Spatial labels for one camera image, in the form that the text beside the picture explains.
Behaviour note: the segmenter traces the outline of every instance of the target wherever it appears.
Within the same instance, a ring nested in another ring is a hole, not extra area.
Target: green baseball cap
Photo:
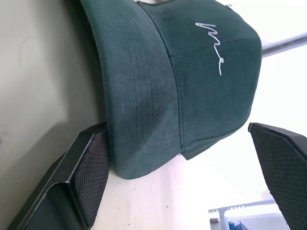
[[[187,160],[246,122],[261,41],[214,0],[81,0],[103,71],[116,174],[138,178]]]

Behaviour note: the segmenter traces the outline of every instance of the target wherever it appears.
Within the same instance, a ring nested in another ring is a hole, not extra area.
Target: metal rod
[[[302,34],[300,36],[284,40],[274,46],[264,48],[262,50],[262,57],[265,58],[303,45],[307,45],[307,34]]]

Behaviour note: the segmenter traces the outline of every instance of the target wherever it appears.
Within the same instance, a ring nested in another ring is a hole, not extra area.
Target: fabric
[[[188,160],[238,130],[253,102],[257,33],[214,0],[81,0],[103,71],[118,176]]]

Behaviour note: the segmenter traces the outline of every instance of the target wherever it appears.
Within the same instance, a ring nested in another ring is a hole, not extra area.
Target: dark green cap
[[[238,130],[257,87],[261,42],[214,0],[81,0],[103,71],[115,172],[144,176]]]

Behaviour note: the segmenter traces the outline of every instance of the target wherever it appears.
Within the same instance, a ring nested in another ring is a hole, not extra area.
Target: stitching
[[[224,38],[228,38],[228,35],[232,35],[233,33],[223,33],[223,36],[220,37],[220,40],[223,40]],[[241,41],[241,40],[250,40],[250,38],[240,38],[240,39],[235,39],[233,41],[228,41],[228,43],[230,42],[235,42],[235,41]],[[189,48],[189,46],[181,46],[179,48],[177,48],[178,50],[182,50],[182,49],[185,49],[185,48]]]
[[[134,24],[134,28],[139,32],[139,30],[138,30],[136,24],[135,24],[134,22],[133,22],[133,24]],[[135,34],[135,32],[134,32],[134,30],[133,30],[133,27],[132,27],[131,25],[130,25],[130,27],[131,27],[131,31],[133,32],[133,35],[134,35],[135,37],[137,37],[136,34]],[[144,47],[143,42],[141,42],[141,44],[142,44],[143,50],[144,50],[144,52],[145,52],[145,54],[146,54],[146,50],[145,50],[145,47]],[[140,50],[140,46],[139,46],[139,45],[138,45],[138,48],[139,48],[140,56],[141,56],[141,58],[142,58],[142,53],[141,53],[141,50]],[[147,55],[145,55],[145,56],[146,56],[147,67],[148,67],[148,66],[149,66],[149,61],[148,61]],[[137,56],[135,56],[135,57],[136,57],[137,63],[138,63],[139,79],[140,79],[140,85],[141,85],[141,87],[142,87],[142,81],[141,81],[141,75],[140,75],[139,62],[138,62]],[[148,67],[148,72],[149,72],[150,84],[151,84],[151,95],[152,95],[152,120],[153,120],[153,125],[154,125],[155,129],[156,129],[158,132],[161,132],[161,133],[172,133],[172,132],[175,132],[175,131],[165,131],[165,132],[163,132],[163,131],[158,130],[158,129],[156,128],[156,126],[155,126],[155,123],[154,123],[154,107],[153,107],[153,106],[154,106],[154,104],[153,104],[153,91],[152,91],[152,82],[151,82],[151,74],[150,74],[150,69],[149,69],[149,67]],[[147,104],[149,105],[147,81],[145,81],[145,85],[146,85],[146,94],[147,94]],[[147,121],[148,121],[147,126],[148,126],[148,130],[149,130],[149,129],[150,129],[150,128],[149,128],[149,108],[147,109],[147,117],[148,117],[148,119],[147,119]],[[175,136],[172,136],[172,137],[169,137],[169,138],[158,139],[158,138],[153,137],[151,132],[149,132],[149,133],[150,133],[151,137],[152,137],[153,139],[155,139],[155,140],[162,140],[162,141],[163,141],[163,140],[169,140],[169,139],[177,138],[177,136],[175,135]],[[142,134],[143,134],[143,106],[142,106]]]
[[[178,83],[179,83],[179,88],[180,88],[180,110],[181,110],[181,117],[182,117],[182,122],[181,122],[181,129],[182,129],[182,146],[181,146],[181,150],[184,151],[184,126],[183,126],[183,121],[184,121],[184,116],[183,116],[183,109],[182,109],[182,91],[181,91],[181,83],[180,83],[180,77],[178,76],[178,68],[176,65],[176,61],[173,59],[173,61],[171,60],[171,62],[174,63],[175,68],[176,68],[176,75],[177,75],[177,79],[178,79]]]
[[[137,55],[136,55],[136,51],[135,51],[135,48],[133,47],[133,50],[134,50],[134,53],[135,53],[135,57],[137,59]],[[130,59],[130,64],[131,64],[131,69],[132,69],[132,74],[133,74],[133,82],[134,82],[134,88],[135,88],[135,102],[136,102],[136,128],[137,128],[137,144],[138,144],[138,148],[139,148],[139,151],[141,153],[144,153],[146,155],[149,155],[143,151],[141,151],[140,149],[140,144],[139,144],[139,140],[138,140],[138,107],[137,107],[137,93],[136,93],[136,83],[135,83],[135,73],[134,73],[134,70],[133,70],[133,64],[132,64],[132,59],[131,59],[131,53],[130,53],[130,50],[128,49],[128,53],[129,53],[129,59]],[[141,91],[141,98],[142,98],[142,104],[143,104],[143,97],[142,97],[142,89],[140,90]],[[143,127],[143,106],[142,106],[142,127]],[[144,143],[148,146],[148,147],[151,147],[151,148],[160,148],[160,147],[165,147],[165,146],[170,146],[170,143],[174,143],[174,142],[170,142],[169,144],[166,144],[166,145],[159,145],[159,146],[151,146],[151,145],[148,145],[148,143],[146,142],[145,138],[144,138],[144,134],[143,134],[143,128],[142,128],[142,136],[143,136],[143,140],[144,140]],[[159,153],[154,153],[154,154],[150,154],[150,155],[155,155],[155,154],[161,154],[161,153],[164,153],[164,152],[159,152]]]
[[[255,42],[245,42],[245,43],[241,43],[241,44],[239,44],[239,45],[237,45],[237,46],[226,47],[226,48],[222,48],[222,49],[220,49],[220,50],[233,49],[233,48],[240,47],[240,46],[245,46],[245,45],[251,44],[251,43],[255,43]],[[207,53],[204,53],[204,54],[201,54],[201,55],[197,55],[196,57],[194,57],[194,56],[186,56],[186,57],[187,57],[187,58],[192,58],[192,59],[197,59],[197,60],[199,60],[199,57],[203,57],[203,56],[212,54],[212,53],[214,53],[214,52],[215,52],[215,51],[212,50],[212,51],[209,51],[209,52],[207,52]]]
[[[243,41],[243,40],[248,40],[248,41],[250,41],[250,39],[243,38],[243,39],[239,39],[239,40],[234,40],[234,41],[230,41],[230,42],[225,42],[225,43],[223,43],[223,45],[228,45],[228,44],[235,43],[235,42],[238,42],[238,41]],[[233,47],[238,47],[238,46],[242,46],[242,45],[245,45],[245,44],[248,44],[248,43],[256,43],[256,42],[257,42],[257,41],[245,42],[245,43],[241,43],[240,45],[237,45],[237,46],[232,46],[232,47],[227,47],[227,48],[220,48],[219,50],[230,49],[230,48],[233,48]],[[208,48],[210,48],[210,47],[211,47],[211,46],[206,46],[206,47],[199,48],[199,49],[192,50],[192,51],[188,51],[188,52],[185,52],[185,53],[175,54],[175,55],[173,55],[172,57],[177,57],[177,56],[180,56],[180,55],[186,55],[186,54],[194,53],[194,52],[197,52],[197,51],[201,51],[201,50],[203,50],[203,49],[208,49]]]
[[[145,11],[145,13],[148,14],[149,18],[151,18],[153,24],[155,25],[155,27],[156,27],[156,29],[157,29],[157,31],[158,31],[158,33],[159,33],[159,35],[160,35],[160,37],[161,37],[161,39],[162,39],[164,45],[165,45],[165,49],[166,49],[166,52],[167,52],[167,54],[168,54],[168,58],[169,58],[169,60],[170,60],[170,63],[171,63],[171,65],[172,65],[172,71],[173,71],[173,74],[174,74],[175,86],[176,86],[176,91],[177,91],[178,110],[179,110],[179,109],[180,109],[180,108],[179,108],[179,107],[180,107],[179,104],[180,104],[181,102],[179,102],[179,92],[178,92],[178,87],[177,87],[177,81],[176,81],[175,71],[174,71],[174,68],[173,68],[173,63],[172,63],[172,61],[171,61],[171,59],[170,59],[170,57],[172,56],[171,50],[169,49],[168,43],[167,43],[167,41],[166,41],[166,39],[165,39],[165,36],[164,36],[162,30],[160,29],[160,27],[159,27],[157,21],[156,21],[155,18],[153,17],[153,15],[150,13],[149,10],[147,10],[146,8],[143,7],[143,5],[142,5],[141,2],[137,2],[137,3],[142,7],[142,9]],[[180,128],[180,117],[178,117],[178,127]],[[181,143],[181,141],[182,141],[181,132],[179,132],[179,136],[180,136],[180,145],[181,145],[181,150],[182,150],[184,145]]]

